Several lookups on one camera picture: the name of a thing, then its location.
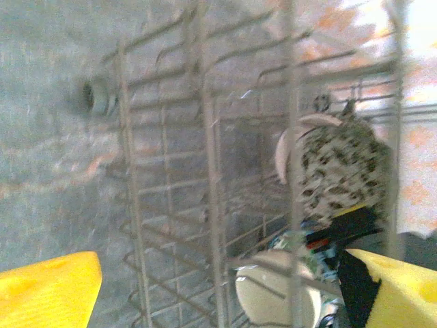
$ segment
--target orange floral pattern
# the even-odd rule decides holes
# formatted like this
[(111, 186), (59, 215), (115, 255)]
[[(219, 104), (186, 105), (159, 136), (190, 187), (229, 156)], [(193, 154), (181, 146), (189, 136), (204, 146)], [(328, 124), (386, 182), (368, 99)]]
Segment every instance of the orange floral pattern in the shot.
[(390, 91), (391, 89), (387, 84), (370, 87), (365, 90), (366, 94), (373, 95), (373, 96), (378, 94), (388, 94)]
[(437, 171), (437, 161), (423, 162), (418, 160), (413, 160), (408, 162), (408, 167), (410, 169), (433, 169)]
[(423, 72), (424, 67), (420, 64), (413, 65), (407, 69), (406, 77), (411, 79), (419, 76)]
[(368, 63), (369, 61), (365, 58), (356, 58), (350, 61), (350, 65), (354, 68), (367, 65)]
[(392, 34), (392, 31), (388, 27), (384, 27), (383, 29), (380, 29), (378, 31), (375, 31), (375, 33), (372, 35), (373, 40), (377, 39), (383, 39), (387, 36), (390, 36)]
[(422, 126), (418, 126), (408, 134), (408, 142), (416, 148), (425, 146), (433, 138), (433, 133)]
[(424, 227), (426, 229), (429, 230), (435, 230), (437, 229), (437, 219), (433, 219), (433, 220), (427, 220), (427, 219), (422, 219), (420, 217), (413, 217), (413, 216), (409, 216), (405, 222), (409, 225), (412, 226), (412, 228), (415, 227)]
[(431, 193), (419, 181), (413, 181), (412, 185), (405, 187), (402, 194), (413, 205), (426, 203), (428, 197), (431, 195)]
[(342, 10), (329, 7), (319, 20), (318, 27), (321, 29), (332, 29), (336, 27), (339, 31), (344, 31), (344, 29), (352, 24), (356, 15), (357, 12), (355, 9)]
[(308, 48), (305, 52), (300, 56), (300, 60), (302, 62), (306, 62), (309, 60), (314, 60), (319, 57), (319, 54), (315, 51), (315, 49)]

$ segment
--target drain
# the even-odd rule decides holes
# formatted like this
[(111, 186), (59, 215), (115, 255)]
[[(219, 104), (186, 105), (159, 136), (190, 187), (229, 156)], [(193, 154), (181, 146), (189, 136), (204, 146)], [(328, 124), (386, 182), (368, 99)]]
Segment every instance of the drain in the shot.
[(85, 82), (83, 93), (88, 106), (88, 113), (94, 116), (109, 116), (118, 103), (116, 95), (110, 94), (103, 79)]

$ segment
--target black object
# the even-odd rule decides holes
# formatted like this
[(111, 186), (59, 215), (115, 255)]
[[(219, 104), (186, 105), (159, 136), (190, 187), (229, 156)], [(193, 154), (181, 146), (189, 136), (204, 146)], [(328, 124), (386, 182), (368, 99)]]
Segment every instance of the black object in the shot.
[(328, 111), (330, 107), (330, 95), (329, 94), (322, 94), (321, 96), (317, 96), (314, 99), (313, 102), (313, 108), (316, 113), (324, 113), (325, 111)]
[(327, 316), (324, 316), (319, 324), (318, 328), (329, 328), (332, 327), (332, 322), (335, 319), (335, 314), (328, 314)]
[(437, 229), (435, 229), (431, 234), (428, 236), (427, 241), (433, 241), (437, 243)]
[(329, 228), (309, 234), (306, 237), (307, 247), (317, 252), (319, 247), (312, 247), (312, 245), (323, 243), (325, 246), (339, 241), (350, 243), (353, 239), (375, 232), (377, 230), (375, 221), (376, 215), (371, 209), (365, 206), (358, 208), (335, 217)]
[[(399, 237), (405, 245), (404, 262), (437, 271), (437, 242), (432, 237), (424, 239), (411, 232), (399, 234)], [(356, 239), (345, 248), (362, 249), (385, 256), (384, 239), (384, 233), (379, 232)]]
[(83, 93), (88, 104), (88, 111), (92, 115), (110, 116), (119, 102), (117, 95), (110, 93), (108, 81), (103, 77), (86, 81)]
[[(376, 215), (367, 207), (357, 208), (333, 219), (330, 227), (306, 236), (307, 248), (314, 253), (324, 252), (324, 264), (337, 270), (338, 256), (346, 245), (364, 236), (381, 231), (375, 225)], [(332, 256), (327, 256), (335, 249)]]
[(366, 264), (347, 251), (341, 253), (338, 277), (351, 328), (364, 328), (378, 295), (381, 279), (374, 282)]
[(350, 328), (348, 311), (346, 311), (346, 307), (342, 304), (338, 305), (333, 328)]
[(355, 99), (348, 99), (342, 115), (343, 116), (353, 115), (355, 113), (355, 103), (356, 103)]

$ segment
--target white plate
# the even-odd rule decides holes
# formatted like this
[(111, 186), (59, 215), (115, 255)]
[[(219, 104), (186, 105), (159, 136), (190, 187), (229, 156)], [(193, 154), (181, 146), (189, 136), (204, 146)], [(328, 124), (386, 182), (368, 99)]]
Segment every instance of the white plate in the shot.
[[(339, 126), (340, 124), (340, 119), (325, 113), (305, 115), (301, 117), (297, 122), (294, 140), (298, 140), (305, 133), (311, 131), (315, 127)], [(287, 160), (290, 156), (290, 145), (288, 144), (287, 132), (288, 129), (283, 132), (274, 153), (274, 164), (279, 176), (279, 180), (283, 185), (287, 183)]]
[[(289, 269), (292, 255), (286, 251), (263, 251), (254, 260)], [(301, 275), (313, 279), (310, 270), (299, 263)], [(291, 325), (290, 298), (287, 296), (288, 279), (260, 266), (248, 266), (237, 272), (236, 290), (243, 310), (252, 323), (278, 327)], [(302, 319), (305, 328), (314, 328), (320, 317), (322, 300), (320, 291), (305, 286), (302, 289)]]

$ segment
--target patterned cloth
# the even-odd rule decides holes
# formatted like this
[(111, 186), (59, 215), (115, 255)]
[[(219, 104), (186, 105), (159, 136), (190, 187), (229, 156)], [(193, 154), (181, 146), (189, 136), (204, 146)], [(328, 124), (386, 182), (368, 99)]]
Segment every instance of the patterned cloth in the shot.
[(364, 203), (385, 217), (390, 176), (390, 149), (378, 141), (370, 125), (354, 114), (350, 101), (339, 127), (315, 128), (298, 140), (303, 228), (327, 228), (339, 211)]

